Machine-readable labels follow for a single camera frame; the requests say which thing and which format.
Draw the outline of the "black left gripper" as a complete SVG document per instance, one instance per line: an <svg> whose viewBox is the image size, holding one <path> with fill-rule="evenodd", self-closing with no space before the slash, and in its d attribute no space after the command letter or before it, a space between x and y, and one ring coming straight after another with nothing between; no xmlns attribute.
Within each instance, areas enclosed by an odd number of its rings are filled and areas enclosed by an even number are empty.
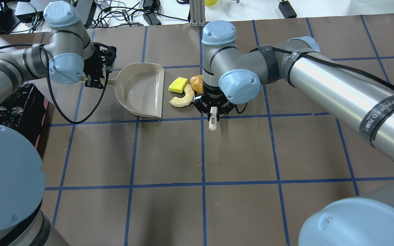
<svg viewBox="0 0 394 246"><path fill-rule="evenodd" d="M93 53L84 60L83 73L86 76L85 87L103 89L105 82L114 68L117 48L102 43L92 43Z"/></svg>

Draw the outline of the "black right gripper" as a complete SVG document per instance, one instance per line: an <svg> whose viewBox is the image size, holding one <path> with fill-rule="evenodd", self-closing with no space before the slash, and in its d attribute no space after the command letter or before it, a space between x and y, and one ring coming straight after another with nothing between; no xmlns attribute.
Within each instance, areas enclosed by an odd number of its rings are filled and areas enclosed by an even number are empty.
<svg viewBox="0 0 394 246"><path fill-rule="evenodd" d="M236 104L228 101L220 87L210 86L205 82L202 84L202 94L193 98L193 105L200 113L207 115L208 121L211 117L210 110L212 107L217 109L217 121L219 121L221 115L228 114L236 107Z"/></svg>

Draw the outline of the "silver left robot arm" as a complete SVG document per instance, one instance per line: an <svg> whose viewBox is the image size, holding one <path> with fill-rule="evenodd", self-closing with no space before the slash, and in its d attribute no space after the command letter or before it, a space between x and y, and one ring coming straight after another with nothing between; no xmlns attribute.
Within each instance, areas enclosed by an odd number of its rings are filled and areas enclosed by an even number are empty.
<svg viewBox="0 0 394 246"><path fill-rule="evenodd" d="M27 81L47 79L74 84L88 77L87 85L105 90L116 59L116 47L92 42L73 5L48 4L43 13L52 32L50 42L21 44L22 50L0 47L0 104ZM26 137L0 125L0 246L67 246L41 210L45 192L42 160Z"/></svg>

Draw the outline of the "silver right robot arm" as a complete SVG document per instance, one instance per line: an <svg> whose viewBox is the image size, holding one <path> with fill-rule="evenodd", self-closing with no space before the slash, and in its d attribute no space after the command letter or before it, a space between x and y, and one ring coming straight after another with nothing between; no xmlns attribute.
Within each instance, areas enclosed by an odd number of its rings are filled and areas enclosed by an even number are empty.
<svg viewBox="0 0 394 246"><path fill-rule="evenodd" d="M204 244L394 246L394 91L300 57L201 123Z"/></svg>

